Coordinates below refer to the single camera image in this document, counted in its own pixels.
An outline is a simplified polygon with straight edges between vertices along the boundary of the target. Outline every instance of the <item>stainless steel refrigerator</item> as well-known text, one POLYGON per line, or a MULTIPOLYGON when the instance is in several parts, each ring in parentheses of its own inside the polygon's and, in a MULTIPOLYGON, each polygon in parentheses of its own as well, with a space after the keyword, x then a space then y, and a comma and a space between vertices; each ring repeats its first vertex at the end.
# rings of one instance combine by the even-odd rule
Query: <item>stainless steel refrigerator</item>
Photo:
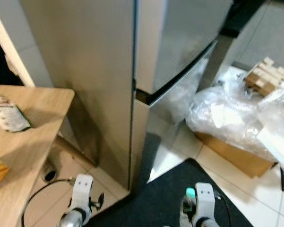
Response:
POLYGON ((20 0, 84 155, 141 188, 172 146, 231 0, 20 0))

